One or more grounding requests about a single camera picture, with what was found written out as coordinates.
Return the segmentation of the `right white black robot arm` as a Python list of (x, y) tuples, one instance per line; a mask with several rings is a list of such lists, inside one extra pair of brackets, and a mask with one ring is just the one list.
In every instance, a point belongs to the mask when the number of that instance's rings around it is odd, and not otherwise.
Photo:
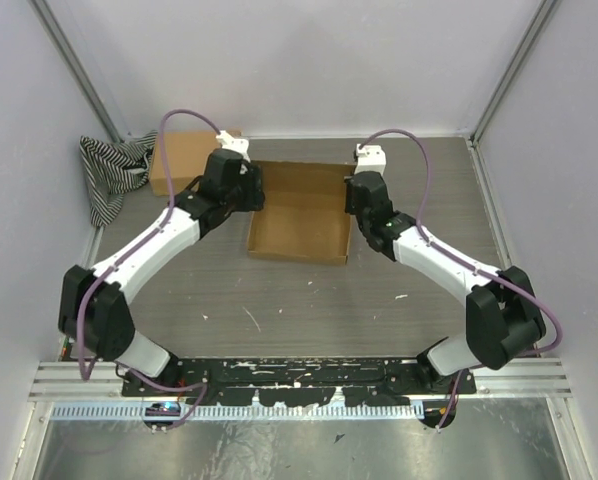
[(356, 173), (345, 185), (345, 211), (356, 219), (370, 248), (422, 273), (465, 309), (461, 334), (438, 341), (416, 357), (426, 392), (445, 392), (464, 369), (499, 370), (544, 337), (541, 309), (523, 270), (482, 264), (436, 239), (415, 218), (393, 208), (378, 172)]

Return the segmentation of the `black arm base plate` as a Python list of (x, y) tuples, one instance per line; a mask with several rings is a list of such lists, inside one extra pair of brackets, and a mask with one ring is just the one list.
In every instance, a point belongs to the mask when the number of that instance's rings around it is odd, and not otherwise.
[(203, 383), (203, 406), (325, 406), (337, 394), (346, 407), (408, 405), (416, 395), (474, 394), (463, 375), (422, 379), (413, 359), (399, 357), (189, 358), (165, 380), (171, 387)]

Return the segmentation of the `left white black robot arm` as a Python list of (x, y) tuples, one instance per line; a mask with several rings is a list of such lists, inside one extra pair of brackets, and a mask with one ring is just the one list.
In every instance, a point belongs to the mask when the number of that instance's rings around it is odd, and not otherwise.
[(180, 391), (179, 359), (137, 330), (129, 305), (175, 256), (236, 212), (262, 210), (262, 170), (236, 146), (213, 150), (202, 175), (176, 194), (157, 220), (116, 254), (63, 278), (58, 328), (79, 354), (115, 362), (160, 397)]

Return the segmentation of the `brown cardboard box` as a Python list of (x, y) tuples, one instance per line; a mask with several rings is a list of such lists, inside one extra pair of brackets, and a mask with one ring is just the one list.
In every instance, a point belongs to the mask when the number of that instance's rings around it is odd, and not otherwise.
[[(228, 131), (241, 137), (239, 131)], [(175, 194), (183, 190), (194, 178), (204, 173), (210, 153), (219, 148), (213, 131), (165, 132), (157, 135), (149, 172), (149, 184), (155, 196), (168, 196), (166, 172), (161, 147), (165, 147), (172, 187)]]

